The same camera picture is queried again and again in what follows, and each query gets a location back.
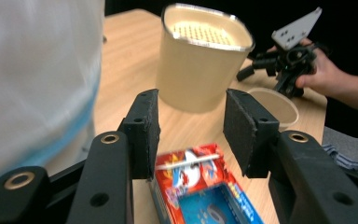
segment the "beige cup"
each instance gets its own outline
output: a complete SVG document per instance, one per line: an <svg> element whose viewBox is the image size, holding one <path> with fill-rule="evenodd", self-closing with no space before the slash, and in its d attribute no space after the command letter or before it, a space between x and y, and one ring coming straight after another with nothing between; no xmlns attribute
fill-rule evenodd
<svg viewBox="0 0 358 224"><path fill-rule="evenodd" d="M280 122L283 131L298 121L298 109L286 96L267 88L253 88L247 91Z"/></svg>
<svg viewBox="0 0 358 224"><path fill-rule="evenodd" d="M216 108L255 48L252 35L235 16L205 7L170 5L161 20L159 97L187 112Z"/></svg>

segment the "white cloth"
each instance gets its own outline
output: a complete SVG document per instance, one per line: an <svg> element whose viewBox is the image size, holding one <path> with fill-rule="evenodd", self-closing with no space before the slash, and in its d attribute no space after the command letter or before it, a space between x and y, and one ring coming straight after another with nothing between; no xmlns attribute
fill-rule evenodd
<svg viewBox="0 0 358 224"><path fill-rule="evenodd" d="M92 122L104 0L0 0L0 175L44 165Z"/></svg>

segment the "cardboard box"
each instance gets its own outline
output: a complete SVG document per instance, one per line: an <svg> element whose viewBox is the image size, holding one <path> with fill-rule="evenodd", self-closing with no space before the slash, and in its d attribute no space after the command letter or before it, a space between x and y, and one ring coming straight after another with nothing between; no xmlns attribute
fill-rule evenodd
<svg viewBox="0 0 358 224"><path fill-rule="evenodd" d="M217 144L157 155L150 188L161 223L263 223Z"/></svg>

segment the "bowl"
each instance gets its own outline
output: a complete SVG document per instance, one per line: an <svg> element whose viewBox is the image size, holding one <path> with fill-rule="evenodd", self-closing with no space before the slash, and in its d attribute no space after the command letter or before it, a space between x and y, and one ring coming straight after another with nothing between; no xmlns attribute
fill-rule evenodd
<svg viewBox="0 0 358 224"><path fill-rule="evenodd" d="M253 88L247 92L280 122L280 131L298 121L299 114L296 105L281 93L267 88Z"/></svg>

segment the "wooden table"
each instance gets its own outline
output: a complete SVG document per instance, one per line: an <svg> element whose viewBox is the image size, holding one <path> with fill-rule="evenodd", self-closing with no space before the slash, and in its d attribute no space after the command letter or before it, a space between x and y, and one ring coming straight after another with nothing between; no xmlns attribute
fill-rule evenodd
<svg viewBox="0 0 358 224"><path fill-rule="evenodd" d="M96 134L117 130L136 95L156 88L160 17L141 9L115 14L106 17L104 35L107 42L103 45L102 79L94 113ZM246 60L243 66L250 63ZM265 71L256 71L242 82L233 80L230 88L248 91L253 87L272 88L275 83L275 78L268 77ZM322 143L325 97L306 89L302 98L293 101L299 110L299 120L289 129L309 133ZM225 100L215 110L204 114L178 111L158 100L161 128L158 153L217 143L224 150L228 168L258 214L266 223L278 223L268 180L241 176L241 169L223 135L224 111ZM134 180L133 191L135 223L158 223L156 207L146 181Z"/></svg>

